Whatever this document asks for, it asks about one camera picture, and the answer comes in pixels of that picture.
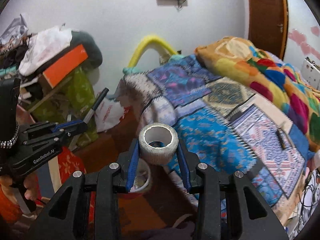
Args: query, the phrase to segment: roll of tape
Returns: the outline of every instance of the roll of tape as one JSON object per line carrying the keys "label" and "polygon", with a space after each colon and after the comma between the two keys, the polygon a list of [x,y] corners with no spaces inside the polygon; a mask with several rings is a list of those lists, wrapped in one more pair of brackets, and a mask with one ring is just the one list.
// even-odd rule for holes
{"label": "roll of tape", "polygon": [[[164,147],[153,147],[151,142],[162,142]],[[164,123],[152,123],[139,134],[140,156],[148,163],[165,165],[172,159],[178,147],[177,132]]]}

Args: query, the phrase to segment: metal screw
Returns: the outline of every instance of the metal screw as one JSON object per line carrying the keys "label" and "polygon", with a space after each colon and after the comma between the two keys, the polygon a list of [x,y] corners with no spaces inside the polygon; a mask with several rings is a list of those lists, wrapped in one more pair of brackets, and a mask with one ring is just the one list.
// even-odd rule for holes
{"label": "metal screw", "polygon": [[119,167],[119,164],[118,164],[118,163],[111,163],[111,164],[109,165],[109,168],[110,168],[110,169],[113,169],[113,170],[117,169],[118,167]]}
{"label": "metal screw", "polygon": [[205,164],[205,163],[199,163],[199,164],[198,164],[198,167],[199,167],[199,169],[201,169],[201,170],[205,170],[205,169],[208,167],[208,165]]}
{"label": "metal screw", "polygon": [[238,178],[242,178],[244,176],[244,174],[243,174],[242,171],[236,171],[235,172],[235,176],[238,177]]}
{"label": "metal screw", "polygon": [[82,175],[81,171],[75,171],[72,176],[74,176],[75,178],[79,178]]}

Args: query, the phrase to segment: yellow foam tube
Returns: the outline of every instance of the yellow foam tube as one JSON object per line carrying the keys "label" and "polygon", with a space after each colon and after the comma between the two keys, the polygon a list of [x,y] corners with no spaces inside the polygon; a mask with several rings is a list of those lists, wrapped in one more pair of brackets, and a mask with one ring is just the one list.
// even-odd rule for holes
{"label": "yellow foam tube", "polygon": [[164,39],[161,39],[157,35],[148,35],[142,39],[136,50],[134,51],[134,54],[132,55],[132,58],[128,64],[128,68],[135,67],[141,58],[144,49],[151,43],[157,43],[160,46],[162,46],[164,49],[168,51],[168,53],[172,55],[177,55],[177,51],[173,49]]}

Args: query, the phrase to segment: wooden door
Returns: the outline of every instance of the wooden door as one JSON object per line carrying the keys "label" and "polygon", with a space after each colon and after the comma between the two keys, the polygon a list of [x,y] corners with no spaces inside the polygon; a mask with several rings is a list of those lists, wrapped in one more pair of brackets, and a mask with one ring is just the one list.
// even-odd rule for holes
{"label": "wooden door", "polygon": [[288,32],[287,0],[249,0],[249,40],[283,59]]}

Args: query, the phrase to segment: colorful blanket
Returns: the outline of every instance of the colorful blanket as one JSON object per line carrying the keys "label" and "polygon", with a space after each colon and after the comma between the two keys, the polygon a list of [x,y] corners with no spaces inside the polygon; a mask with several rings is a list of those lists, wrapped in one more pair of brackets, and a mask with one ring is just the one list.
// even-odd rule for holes
{"label": "colorful blanket", "polygon": [[[138,132],[153,122],[166,123],[202,162],[229,174],[247,173],[285,223],[302,183],[308,140],[272,103],[238,82],[213,75],[195,55],[124,76],[116,95],[122,105],[134,106]],[[280,125],[285,150],[276,137]],[[166,169],[182,188],[176,157]],[[186,196],[197,205],[197,196]],[[221,209],[225,217],[225,201]]]}
{"label": "colorful blanket", "polygon": [[251,88],[283,111],[306,135],[310,150],[320,149],[320,91],[307,86],[290,64],[277,64],[250,41],[225,37],[196,49],[212,72]]}

